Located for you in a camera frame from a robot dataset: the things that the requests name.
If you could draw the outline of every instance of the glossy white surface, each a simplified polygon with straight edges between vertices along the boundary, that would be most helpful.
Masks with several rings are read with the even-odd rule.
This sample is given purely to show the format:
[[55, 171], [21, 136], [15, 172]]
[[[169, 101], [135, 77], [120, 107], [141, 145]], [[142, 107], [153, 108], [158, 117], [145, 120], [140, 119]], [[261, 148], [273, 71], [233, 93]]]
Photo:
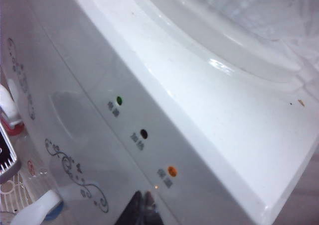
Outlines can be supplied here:
[[37, 201], [17, 213], [10, 224], [41, 225], [45, 216], [61, 202], [61, 197], [53, 190], [49, 190]]
[[[53, 136], [72, 157], [90, 162], [96, 171], [90, 179], [112, 193], [122, 191], [119, 185], [128, 191], [110, 194], [116, 212], [109, 221], [134, 189], [152, 186], [159, 186], [154, 193], [165, 203], [159, 211], [167, 224], [251, 223], [245, 214], [256, 224], [274, 221], [318, 143], [318, 102], [296, 90], [298, 81], [272, 83], [241, 72], [149, 0], [27, 1], [37, 19], [16, 5], [21, 15], [8, 9], [4, 31], [28, 65], [36, 119], [2, 55], [6, 76], [19, 88], [20, 113], [43, 158], [51, 158], [42, 143]], [[13, 26], [24, 17], [29, 33]], [[118, 95], [123, 105], [115, 118], [107, 104]], [[130, 139], [141, 128], [150, 135], [143, 153]], [[51, 160], [61, 191], [72, 191]], [[169, 165], [179, 176], [167, 189], [156, 171]], [[76, 197], [68, 203], [85, 220], [88, 203], [78, 206]]]
[[197, 42], [219, 57], [257, 77], [290, 82], [301, 69], [296, 61], [273, 50], [203, 0], [151, 0]]

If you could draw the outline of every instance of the decorative floral pattern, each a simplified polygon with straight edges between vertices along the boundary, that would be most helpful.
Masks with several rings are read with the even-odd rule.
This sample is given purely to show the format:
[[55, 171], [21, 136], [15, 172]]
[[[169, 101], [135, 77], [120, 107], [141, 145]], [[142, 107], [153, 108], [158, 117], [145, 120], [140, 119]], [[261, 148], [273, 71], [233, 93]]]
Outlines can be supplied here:
[[57, 156], [58, 158], [61, 158], [64, 172], [75, 184], [81, 187], [80, 193], [83, 198], [93, 199], [91, 193], [92, 189], [95, 189], [99, 192], [100, 198], [98, 200], [93, 199], [93, 204], [97, 206], [102, 212], [107, 213], [109, 211], [109, 205], [102, 190], [95, 184], [86, 183], [84, 178], [80, 178], [78, 175], [74, 176], [74, 174], [72, 173], [72, 168], [75, 168], [79, 173], [83, 174], [83, 171], [81, 170], [81, 164], [75, 164], [75, 161], [72, 159], [72, 157], [62, 152], [60, 150], [60, 147], [53, 144], [49, 139], [45, 140], [45, 147], [51, 156]]

